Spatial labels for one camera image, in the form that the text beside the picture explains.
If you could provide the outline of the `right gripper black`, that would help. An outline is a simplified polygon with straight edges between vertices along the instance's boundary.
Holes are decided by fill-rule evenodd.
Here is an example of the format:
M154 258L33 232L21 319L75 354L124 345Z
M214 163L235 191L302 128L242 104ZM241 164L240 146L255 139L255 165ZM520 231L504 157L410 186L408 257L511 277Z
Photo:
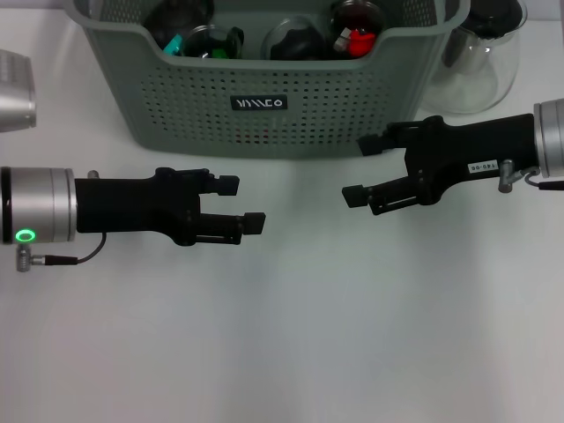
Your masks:
M342 188L349 208L367 206L377 216L418 204L432 205L459 183L498 178L505 161L512 162L515 172L537 165L532 114L464 126L450 126L441 117L432 117L413 128L412 122L394 122L381 134L357 140L364 157L406 147L408 176L369 187Z

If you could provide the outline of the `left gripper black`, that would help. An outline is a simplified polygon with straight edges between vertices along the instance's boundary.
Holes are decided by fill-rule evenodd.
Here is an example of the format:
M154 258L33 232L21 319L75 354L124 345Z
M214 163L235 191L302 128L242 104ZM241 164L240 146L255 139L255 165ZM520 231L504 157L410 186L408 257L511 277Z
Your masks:
M240 178L234 175L168 167L156 169L146 179L77 179L77 231L155 232L182 247L196 243L240 245L243 236L263 232L264 213L200 216L202 194L233 197L239 184Z

